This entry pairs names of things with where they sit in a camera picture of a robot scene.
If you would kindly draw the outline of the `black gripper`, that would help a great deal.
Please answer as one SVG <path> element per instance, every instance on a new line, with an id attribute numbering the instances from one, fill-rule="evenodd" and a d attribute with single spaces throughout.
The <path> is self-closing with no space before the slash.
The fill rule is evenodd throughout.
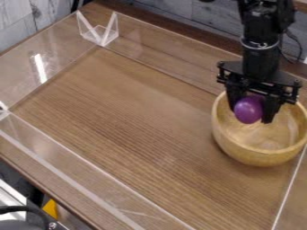
<path id="1" fill-rule="evenodd" d="M 301 81 L 279 68 L 280 39 L 255 42 L 241 38 L 241 60 L 219 61 L 217 82 L 227 89 L 229 109 L 247 95 L 264 96 L 261 122 L 272 122 L 284 103 L 295 104 L 299 99 Z"/>

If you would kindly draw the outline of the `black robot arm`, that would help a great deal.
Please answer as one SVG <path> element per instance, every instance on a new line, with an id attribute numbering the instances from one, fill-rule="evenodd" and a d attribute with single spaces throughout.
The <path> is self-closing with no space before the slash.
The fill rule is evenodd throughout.
<path id="1" fill-rule="evenodd" d="M 301 81 L 279 69 L 281 38 L 295 22 L 292 0 L 236 0 L 243 34 L 241 60 L 217 63 L 229 109 L 244 124 L 269 123 L 283 104 L 299 98 Z"/>

